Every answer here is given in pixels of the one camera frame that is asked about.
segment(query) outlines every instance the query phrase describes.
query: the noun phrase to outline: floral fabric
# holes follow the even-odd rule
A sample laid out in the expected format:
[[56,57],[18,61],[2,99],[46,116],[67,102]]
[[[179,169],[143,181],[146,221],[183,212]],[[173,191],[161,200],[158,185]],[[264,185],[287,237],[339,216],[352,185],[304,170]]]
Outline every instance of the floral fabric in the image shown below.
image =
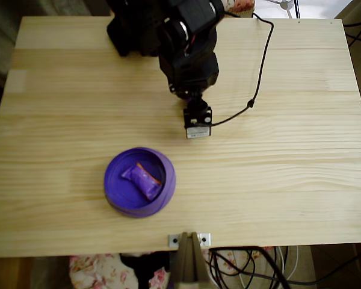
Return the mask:
[[222,0],[222,3],[226,11],[242,17],[251,17],[254,12],[255,0]]
[[[202,254],[206,262],[208,262],[210,260],[209,251],[202,250]],[[240,267],[248,260],[247,253],[243,251],[221,251],[220,254]],[[259,252],[253,252],[252,257],[254,259],[258,258]],[[218,259],[218,266],[222,272],[235,273],[235,270],[222,259]],[[206,263],[206,268],[209,272],[208,263]],[[75,289],[138,288],[138,279],[134,270],[122,263],[119,254],[71,256],[70,278]],[[170,274],[164,268],[161,268],[150,279],[149,288],[166,289],[169,279]]]

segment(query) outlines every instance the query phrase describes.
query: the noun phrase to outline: white label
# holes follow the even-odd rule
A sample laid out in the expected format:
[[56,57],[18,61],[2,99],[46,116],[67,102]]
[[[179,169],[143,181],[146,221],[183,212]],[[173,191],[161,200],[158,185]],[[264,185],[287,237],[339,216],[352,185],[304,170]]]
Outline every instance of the white label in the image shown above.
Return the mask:
[[187,128],[187,138],[208,137],[210,135],[210,127],[197,126],[195,128]]

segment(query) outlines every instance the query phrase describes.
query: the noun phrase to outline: purple candy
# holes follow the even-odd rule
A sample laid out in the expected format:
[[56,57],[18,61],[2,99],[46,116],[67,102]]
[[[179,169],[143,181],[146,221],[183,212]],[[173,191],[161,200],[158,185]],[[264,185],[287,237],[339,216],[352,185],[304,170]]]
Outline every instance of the purple candy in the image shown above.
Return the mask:
[[154,200],[162,187],[162,183],[150,175],[140,163],[129,167],[122,173],[122,178],[133,182],[149,201]]

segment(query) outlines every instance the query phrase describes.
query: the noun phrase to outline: metal bracket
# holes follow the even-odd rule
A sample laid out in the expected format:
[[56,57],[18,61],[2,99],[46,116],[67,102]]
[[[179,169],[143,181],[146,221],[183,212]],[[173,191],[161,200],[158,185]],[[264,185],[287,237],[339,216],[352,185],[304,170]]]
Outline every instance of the metal bracket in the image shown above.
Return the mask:
[[201,244],[210,244],[210,233],[184,232],[182,235],[169,235],[168,240],[170,247],[177,247],[175,259],[170,265],[170,282],[174,288],[212,288],[200,249]]
[[[201,247],[211,246],[211,234],[210,233],[198,233],[199,245]],[[168,235],[168,246],[170,248],[178,248],[181,240],[181,234]]]

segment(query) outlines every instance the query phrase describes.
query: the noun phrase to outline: cable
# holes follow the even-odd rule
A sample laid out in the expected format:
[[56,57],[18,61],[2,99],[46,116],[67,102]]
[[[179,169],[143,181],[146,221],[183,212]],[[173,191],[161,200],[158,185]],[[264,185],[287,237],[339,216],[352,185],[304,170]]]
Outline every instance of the cable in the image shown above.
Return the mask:
[[218,265],[218,258],[216,255],[214,255],[214,264],[215,264],[215,271],[218,271],[219,274],[219,279],[218,281],[223,283],[223,285],[226,287],[226,289],[229,289],[229,287],[226,285],[225,281],[223,280],[222,274],[221,274],[221,270],[219,270],[219,265]]
[[[237,266],[238,263],[236,262],[236,257],[235,257],[234,250],[233,250],[233,256],[234,256],[235,265]],[[248,286],[247,286],[247,287],[245,286],[245,283],[243,282],[243,279],[242,279],[242,274],[239,274],[239,280],[241,281],[242,288],[243,288],[243,289],[247,289]]]
[[348,37],[350,37],[350,38],[353,38],[353,39],[356,39],[356,40],[358,40],[358,41],[361,41],[361,38],[359,38],[359,37],[350,35],[350,34],[348,34],[348,33],[345,33],[345,35],[348,36]]
[[214,284],[215,284],[219,289],[222,289],[222,286],[221,286],[221,285],[218,285],[218,282],[217,282],[217,280],[215,279],[215,277],[214,277],[214,275],[213,275],[213,273],[212,273],[212,254],[211,254],[211,256],[210,256],[210,261],[208,262],[208,264],[209,264],[209,268],[210,268],[211,278],[212,278]]
[[[239,15],[236,15],[236,14],[231,13],[231,12],[225,12],[225,13],[226,13],[227,15],[230,15],[230,16],[233,16],[233,17],[236,17],[236,18],[241,18]],[[263,71],[263,69],[264,69],[266,52],[267,52],[267,48],[268,48],[268,46],[269,46],[269,42],[270,42],[271,35],[272,35],[272,33],[273,33],[273,30],[274,30],[274,24],[273,24],[272,22],[268,21],[268,20],[262,19],[262,18],[259,17],[256,13],[253,13],[253,15],[254,15],[255,17],[257,17],[260,21],[265,22],[265,23],[271,25],[270,32],[269,32],[269,35],[268,35],[268,37],[267,37],[266,44],[265,44],[264,54],[263,54],[263,56],[262,56],[261,66],[260,66],[260,68],[259,68],[258,81],[257,81],[257,86],[256,86],[256,90],[255,90],[254,96],[253,96],[253,98],[252,98],[251,100],[249,100],[249,101],[247,102],[247,105],[246,105],[246,107],[245,107],[243,110],[237,112],[237,113],[234,114],[233,116],[230,116],[230,117],[228,117],[227,119],[222,120],[221,122],[212,123],[212,124],[210,124],[210,125],[206,125],[206,124],[204,124],[204,123],[198,123],[199,126],[210,126],[210,127],[212,127],[212,126],[221,125],[221,124],[223,124],[223,123],[226,123],[226,122],[228,122],[228,121],[236,118],[237,116],[241,115],[242,113],[244,113],[245,111],[247,111],[249,108],[252,108],[252,107],[254,106],[255,99],[257,98],[257,95],[258,95],[259,86],[260,86],[260,84],[261,84],[262,71]]]
[[[277,263],[277,248],[276,248],[276,247],[274,247],[274,262]],[[273,271],[273,278],[274,278],[275,276],[276,276],[276,272]],[[269,289],[272,289],[273,283],[274,283],[274,280],[271,280]]]
[[301,18],[300,8],[298,7],[298,0],[294,0],[295,16],[297,19]]
[[[283,257],[283,260],[282,260],[282,262],[284,262],[285,264],[288,261],[288,253],[289,253],[289,247],[287,246],[286,250],[285,250],[285,257]],[[273,289],[278,289],[278,288],[279,288],[279,282],[277,281],[275,286],[273,287]]]
[[344,27],[355,27],[355,26],[360,26],[361,22],[358,23],[352,23],[352,24],[344,24]]
[[[361,31],[357,34],[356,37],[360,37],[361,35]],[[353,45],[354,42],[356,42],[357,39],[353,39],[353,41],[348,45],[349,48],[351,48],[351,46]]]
[[281,256],[282,274],[284,274],[284,272],[285,272],[285,260],[283,259],[282,250],[281,250],[280,246],[278,246],[278,251],[279,251],[279,254]]
[[[235,266],[233,263],[231,263],[227,258],[225,258],[224,256],[220,255],[219,253],[217,253],[217,250],[232,250],[232,247],[219,247],[219,248],[214,248],[214,249],[210,249],[210,251],[215,252],[215,254],[217,256],[219,256],[221,259],[225,260],[225,262],[227,262],[228,264],[230,264],[235,270],[240,270],[239,268],[237,268],[237,266]],[[286,278],[284,277],[284,275],[282,274],[282,272],[279,270],[277,264],[273,261],[272,257],[270,257],[270,255],[266,252],[266,250],[262,247],[258,247],[258,246],[246,246],[246,247],[239,247],[236,248],[236,250],[254,250],[254,251],[259,251],[264,257],[265,259],[268,261],[268,263],[270,264],[270,266],[273,268],[273,270],[276,272],[277,275],[277,279],[281,282],[282,287],[284,289],[290,289],[290,286],[288,284],[288,282],[286,281]],[[269,276],[265,276],[262,274],[257,274],[257,273],[249,273],[249,272],[245,272],[245,271],[241,271],[242,274],[245,275],[249,275],[249,276],[262,276],[265,277],[265,279],[269,279],[269,280],[273,280],[272,277]]]
[[[255,273],[256,267],[255,267],[254,259],[253,259],[253,257],[251,256],[252,251],[250,251],[250,253],[249,253],[248,251],[246,251],[246,253],[247,253],[247,255],[248,255],[248,259],[247,259],[247,262],[246,262],[246,264],[245,264],[245,266],[243,267],[242,270],[245,270],[245,269],[247,268],[249,262],[251,261],[251,262],[253,263],[253,272],[252,272],[252,273]],[[223,289],[223,288],[222,288],[222,285],[220,284],[220,281],[218,280],[218,278],[215,278],[216,276],[220,276],[221,279],[222,279],[222,278],[223,278],[222,275],[231,276],[231,277],[239,275],[239,278],[240,278],[240,280],[241,280],[242,286],[244,287],[244,289],[248,289],[249,286],[250,286],[250,284],[251,284],[251,282],[252,282],[252,280],[253,280],[253,276],[250,277],[250,280],[248,281],[247,286],[245,286],[245,285],[244,285],[244,282],[243,282],[243,280],[242,280],[241,273],[228,274],[228,273],[226,273],[226,272],[221,271],[221,270],[219,269],[219,267],[217,267],[215,264],[214,264],[214,266],[212,265],[212,260],[213,260],[213,258],[215,258],[216,256],[217,256],[217,253],[211,251],[210,261],[209,261],[209,262],[206,261],[206,262],[209,264],[210,274],[211,274],[211,276],[212,276],[212,279],[213,279],[213,282],[215,283],[215,285],[216,285],[219,289]],[[213,273],[212,273],[212,269],[215,270],[215,277],[214,277],[214,275],[213,275]]]
[[290,280],[291,276],[293,276],[294,272],[296,271],[297,269],[297,266],[298,266],[298,255],[299,255],[299,249],[298,249],[298,246],[296,246],[297,248],[297,255],[295,256],[295,265],[294,265],[294,268],[293,268],[293,271],[290,273],[290,275],[286,278],[286,280]]
[[[225,247],[224,249],[219,248],[220,250],[232,250],[232,247]],[[249,247],[239,247],[239,248],[235,248],[235,250],[249,250]],[[316,285],[319,284],[323,281],[325,281],[327,278],[331,277],[331,275],[335,274],[336,272],[338,272],[340,269],[346,267],[347,265],[349,265],[350,263],[354,262],[355,260],[361,258],[361,253],[357,254],[356,256],[354,256],[353,258],[349,259],[348,261],[342,263],[341,265],[337,266],[337,268],[335,268],[334,270],[332,270],[331,272],[327,273],[326,275],[324,275],[323,277],[315,280],[315,281],[311,281],[311,282],[300,282],[300,281],[292,281],[292,280],[286,280],[285,277],[282,275],[282,279],[280,278],[280,270],[277,267],[277,277],[278,278],[273,278],[267,275],[262,275],[262,274],[257,274],[257,273],[250,273],[250,272],[246,272],[244,270],[241,270],[239,268],[237,268],[237,266],[235,266],[234,264],[232,264],[229,260],[227,260],[227,258],[225,258],[224,256],[217,254],[221,259],[225,260],[225,262],[227,262],[228,264],[230,264],[235,270],[240,271],[242,274],[244,275],[248,275],[248,276],[254,276],[254,277],[258,277],[258,278],[264,278],[264,279],[268,279],[268,280],[274,280],[274,281],[286,281],[287,284],[293,284],[293,285],[301,285],[301,286],[311,286],[311,285]]]
[[[247,268],[248,264],[250,263],[250,260],[252,259],[251,254],[249,254],[248,251],[245,251],[245,252],[246,252],[247,255],[248,255],[248,259],[247,259],[247,262],[246,262],[245,266],[241,269],[242,271]],[[212,269],[215,268],[215,267],[212,265],[212,262],[207,262],[207,261],[205,261],[205,262],[206,262],[207,264],[209,264],[210,272],[212,273]],[[222,271],[221,273],[222,273],[223,275],[226,275],[226,276],[238,276],[239,274],[241,274],[241,272],[239,272],[239,271],[237,271],[237,272],[234,273],[234,274],[228,274],[228,273],[223,272],[223,271]]]

